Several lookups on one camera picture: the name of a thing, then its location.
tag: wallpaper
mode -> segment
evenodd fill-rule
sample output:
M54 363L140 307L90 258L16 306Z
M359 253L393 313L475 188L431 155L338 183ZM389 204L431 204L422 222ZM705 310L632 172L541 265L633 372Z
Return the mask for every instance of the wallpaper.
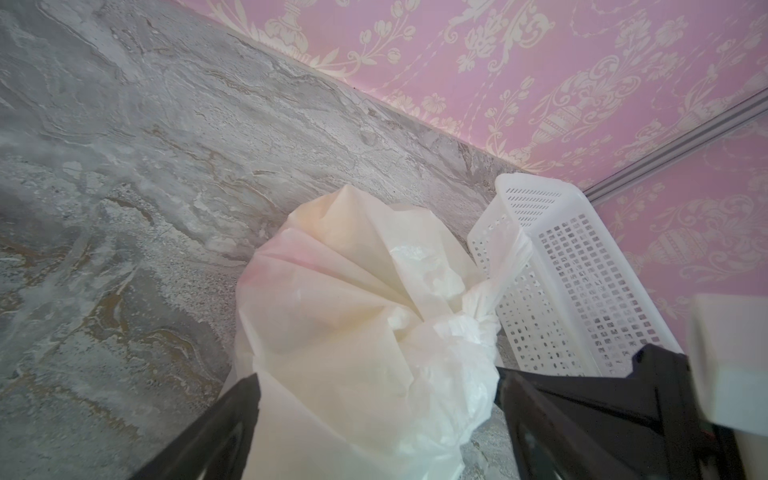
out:
M768 115L596 209L685 349L695 293L768 296Z
M762 0L179 0L586 188L768 87Z

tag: floral pattern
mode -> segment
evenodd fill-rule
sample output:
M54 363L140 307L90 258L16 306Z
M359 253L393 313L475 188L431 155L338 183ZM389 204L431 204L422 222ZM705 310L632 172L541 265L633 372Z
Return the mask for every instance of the floral pattern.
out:
M768 114L596 209L684 343L695 293L768 295Z
M762 0L706 8L696 0L184 5L518 167L582 188L768 88Z

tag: garbage bag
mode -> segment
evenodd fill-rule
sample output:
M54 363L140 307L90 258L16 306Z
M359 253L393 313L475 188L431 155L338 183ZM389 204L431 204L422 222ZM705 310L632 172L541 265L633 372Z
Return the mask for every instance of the garbage bag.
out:
M297 208L237 284L227 385L262 392L243 478L458 478L496 392L500 293L425 208L349 186Z

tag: marble surface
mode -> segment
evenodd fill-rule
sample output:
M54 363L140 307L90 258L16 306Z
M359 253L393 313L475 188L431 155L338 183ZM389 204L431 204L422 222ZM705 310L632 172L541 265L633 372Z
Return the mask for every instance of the marble surface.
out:
M465 238L510 167L170 2L0 2L0 478L127 478L215 400L234 285L353 184ZM514 478L495 410L465 478Z

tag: perforated basket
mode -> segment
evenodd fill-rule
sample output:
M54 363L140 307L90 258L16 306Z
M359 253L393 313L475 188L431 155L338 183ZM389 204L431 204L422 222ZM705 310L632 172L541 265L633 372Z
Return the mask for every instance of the perforated basket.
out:
M654 343L681 352L667 324L574 185L529 174L496 178L496 197L467 238L490 277L488 246L519 221L533 254L496 309L519 368L545 375L626 376Z

